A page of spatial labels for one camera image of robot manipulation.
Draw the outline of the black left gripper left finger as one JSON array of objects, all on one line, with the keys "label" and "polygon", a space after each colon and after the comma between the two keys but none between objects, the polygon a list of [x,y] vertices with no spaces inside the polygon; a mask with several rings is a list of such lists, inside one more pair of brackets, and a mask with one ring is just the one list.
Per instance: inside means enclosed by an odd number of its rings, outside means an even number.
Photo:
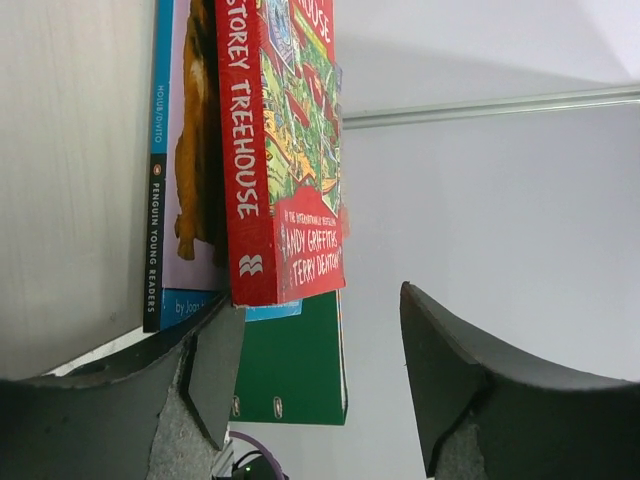
[{"label": "black left gripper left finger", "polygon": [[2,478],[213,478],[244,329],[222,298],[66,375],[2,380]]}]

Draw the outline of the green lever arch file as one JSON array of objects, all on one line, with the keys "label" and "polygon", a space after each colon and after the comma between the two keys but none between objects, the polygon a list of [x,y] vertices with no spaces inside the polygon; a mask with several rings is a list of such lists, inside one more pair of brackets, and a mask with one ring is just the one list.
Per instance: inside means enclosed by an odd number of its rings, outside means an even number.
[{"label": "green lever arch file", "polygon": [[230,419],[342,426],[347,411],[340,292],[247,308]]}]

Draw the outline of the Why Do Dogs Bark book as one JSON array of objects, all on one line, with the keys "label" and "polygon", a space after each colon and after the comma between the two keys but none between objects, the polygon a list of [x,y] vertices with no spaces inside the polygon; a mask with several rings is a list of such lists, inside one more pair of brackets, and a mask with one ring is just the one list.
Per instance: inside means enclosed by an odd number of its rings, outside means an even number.
[{"label": "Why Do Dogs Bark book", "polygon": [[157,5],[143,327],[231,290],[216,5]]}]

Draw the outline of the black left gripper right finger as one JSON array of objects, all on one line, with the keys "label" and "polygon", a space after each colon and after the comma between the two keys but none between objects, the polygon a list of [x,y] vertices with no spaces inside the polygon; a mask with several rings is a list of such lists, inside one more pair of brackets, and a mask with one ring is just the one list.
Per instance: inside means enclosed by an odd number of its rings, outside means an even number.
[{"label": "black left gripper right finger", "polygon": [[639,386],[521,350],[400,289],[424,469],[435,479],[635,479]]}]

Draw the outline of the red 13-Storey Treehouse book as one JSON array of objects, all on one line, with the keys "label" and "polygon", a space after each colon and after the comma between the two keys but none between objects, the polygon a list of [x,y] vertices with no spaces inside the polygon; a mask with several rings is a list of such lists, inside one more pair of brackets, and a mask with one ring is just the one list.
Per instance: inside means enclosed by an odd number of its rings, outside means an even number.
[{"label": "red 13-Storey Treehouse book", "polygon": [[232,301],[341,289],[334,5],[220,1],[216,21]]}]

